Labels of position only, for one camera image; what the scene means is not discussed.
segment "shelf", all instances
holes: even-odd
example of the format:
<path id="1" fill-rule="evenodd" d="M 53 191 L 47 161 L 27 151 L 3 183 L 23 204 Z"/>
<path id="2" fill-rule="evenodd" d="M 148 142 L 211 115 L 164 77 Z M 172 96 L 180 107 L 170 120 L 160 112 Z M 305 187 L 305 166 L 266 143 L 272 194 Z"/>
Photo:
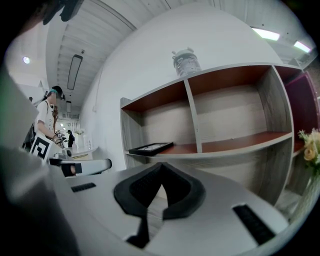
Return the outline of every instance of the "shelf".
<path id="1" fill-rule="evenodd" d="M 197 153 L 197 145 L 175 145 L 148 158 L 171 159 L 205 159 L 245 154 L 264 149 L 292 137 L 291 132 L 265 131 L 258 134 L 202 144 L 203 153 Z"/>
<path id="2" fill-rule="evenodd" d="M 214 142 L 202 143 L 202 152 L 222 152 L 222 151 L 231 151 L 245 149 L 252 146 L 263 145 L 265 143 L 273 142 L 283 136 L 290 135 L 289 132 L 274 132 L 274 131 L 265 131 L 250 136 L 227 139 Z"/>
<path id="3" fill-rule="evenodd" d="M 292 77 L 297 76 L 302 72 L 302 70 L 299 67 L 294 66 L 288 67 L 275 65 L 274 67 L 283 82 L 287 81 L 288 79 L 291 79 Z"/>
<path id="4" fill-rule="evenodd" d="M 315 87 L 307 73 L 304 73 L 285 85 L 292 117 L 294 137 L 299 139 L 298 132 L 308 134 L 320 128 L 320 110 Z"/>
<path id="5" fill-rule="evenodd" d="M 141 113 L 182 100 L 188 100 L 188 95 L 184 81 L 179 81 L 171 85 L 166 85 L 147 95 L 142 95 L 123 106 L 122 109 Z"/>
<path id="6" fill-rule="evenodd" d="M 270 69 L 269 65 L 237 66 L 188 78 L 192 94 L 198 95 L 219 89 L 253 85 Z"/>

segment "ceiling light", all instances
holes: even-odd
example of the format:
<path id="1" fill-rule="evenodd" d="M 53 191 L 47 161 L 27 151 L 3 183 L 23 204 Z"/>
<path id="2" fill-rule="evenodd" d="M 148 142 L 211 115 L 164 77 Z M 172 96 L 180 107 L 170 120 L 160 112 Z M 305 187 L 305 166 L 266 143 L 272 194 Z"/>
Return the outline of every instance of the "ceiling light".
<path id="1" fill-rule="evenodd" d="M 299 41 L 296 41 L 294 46 L 301 49 L 302 51 L 304 51 L 306 53 L 311 51 L 311 49 L 308 46 L 304 45 L 303 43 L 300 43 Z"/>
<path id="2" fill-rule="evenodd" d="M 263 30 L 259 28 L 252 28 L 255 32 L 257 32 L 262 38 L 270 39 L 274 41 L 278 41 L 280 34 L 274 33 L 268 30 Z"/>
<path id="3" fill-rule="evenodd" d="M 25 64 L 29 64 L 30 63 L 30 59 L 28 58 L 28 57 L 23 57 L 22 58 L 22 60 L 23 60 L 23 62 L 25 63 Z"/>
<path id="4" fill-rule="evenodd" d="M 68 77 L 68 85 L 67 85 L 67 88 L 69 90 L 73 90 L 75 88 L 76 78 L 78 75 L 78 71 L 79 71 L 82 59 L 83 59 L 82 56 L 79 56 L 77 54 L 75 54 L 72 57 L 72 62 L 71 62 L 69 77 Z"/>

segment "black vent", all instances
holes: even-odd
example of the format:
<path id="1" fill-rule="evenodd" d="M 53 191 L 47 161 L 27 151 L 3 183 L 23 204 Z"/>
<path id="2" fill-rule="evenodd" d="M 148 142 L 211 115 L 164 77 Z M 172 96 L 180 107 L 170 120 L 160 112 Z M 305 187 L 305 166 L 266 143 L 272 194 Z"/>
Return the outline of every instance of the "black vent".
<path id="1" fill-rule="evenodd" d="M 78 186 L 72 186 L 71 189 L 74 193 L 76 193 L 79 191 L 92 189 L 94 187 L 96 187 L 96 184 L 91 182 L 91 183 L 86 183 L 86 184 L 82 184 L 82 185 L 78 185 Z"/>
<path id="2" fill-rule="evenodd" d="M 247 205 L 233 207 L 233 210 L 259 245 L 275 236 Z"/>

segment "flower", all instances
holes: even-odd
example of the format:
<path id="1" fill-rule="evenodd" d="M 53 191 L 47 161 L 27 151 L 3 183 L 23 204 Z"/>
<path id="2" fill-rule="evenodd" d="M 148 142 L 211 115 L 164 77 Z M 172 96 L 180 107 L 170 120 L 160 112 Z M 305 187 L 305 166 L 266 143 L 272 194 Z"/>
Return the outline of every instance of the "flower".
<path id="1" fill-rule="evenodd" d="M 85 131 L 83 129 L 79 129 L 79 130 L 76 130 L 74 133 L 75 134 L 78 134 L 78 135 L 81 135 L 83 134 Z"/>
<path id="2" fill-rule="evenodd" d="M 304 151 L 304 159 L 306 161 L 312 161 L 316 157 L 313 144 L 310 144 Z"/>
<path id="3" fill-rule="evenodd" d="M 307 137 L 307 140 L 305 141 L 304 143 L 304 147 L 305 148 L 308 148 L 310 146 L 310 144 L 314 143 L 314 138 L 313 138 L 313 135 L 310 134 L 308 137 Z"/>

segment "black sign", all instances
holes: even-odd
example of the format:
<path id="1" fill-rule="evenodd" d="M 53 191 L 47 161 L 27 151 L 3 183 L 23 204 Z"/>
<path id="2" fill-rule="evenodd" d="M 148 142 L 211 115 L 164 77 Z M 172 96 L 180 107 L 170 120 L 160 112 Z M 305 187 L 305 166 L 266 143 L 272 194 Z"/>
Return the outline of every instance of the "black sign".
<path id="1" fill-rule="evenodd" d="M 50 143 L 38 137 L 33 143 L 31 153 L 45 159 Z"/>

